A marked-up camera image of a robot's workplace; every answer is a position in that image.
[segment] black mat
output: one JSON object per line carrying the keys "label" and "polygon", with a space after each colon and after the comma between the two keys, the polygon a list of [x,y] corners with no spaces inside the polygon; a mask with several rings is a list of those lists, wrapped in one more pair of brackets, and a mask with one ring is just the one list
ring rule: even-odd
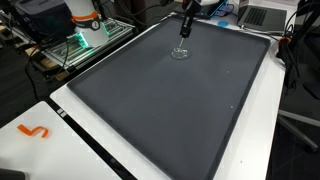
{"label": "black mat", "polygon": [[174,60],[181,23],[167,20],[68,86],[171,178],[212,179],[269,40],[195,22],[192,56]]}

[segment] white surface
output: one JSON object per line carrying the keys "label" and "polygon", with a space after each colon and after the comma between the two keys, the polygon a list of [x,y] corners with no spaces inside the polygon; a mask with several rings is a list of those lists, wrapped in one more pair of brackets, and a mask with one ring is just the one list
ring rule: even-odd
{"label": "white surface", "polygon": [[[43,126],[34,137],[17,129]],[[115,172],[44,102],[0,129],[0,168],[27,173],[30,180],[117,180]]]}
{"label": "white surface", "polygon": [[[276,6],[287,8],[288,15],[295,11],[290,9],[292,6]],[[233,24],[228,28],[238,28],[235,26],[236,18],[232,15],[206,22],[217,24],[220,20]],[[249,92],[214,180],[265,179],[284,80],[284,69],[280,62],[274,57],[274,48],[270,48]],[[136,178],[169,179],[66,86],[50,97]]]}

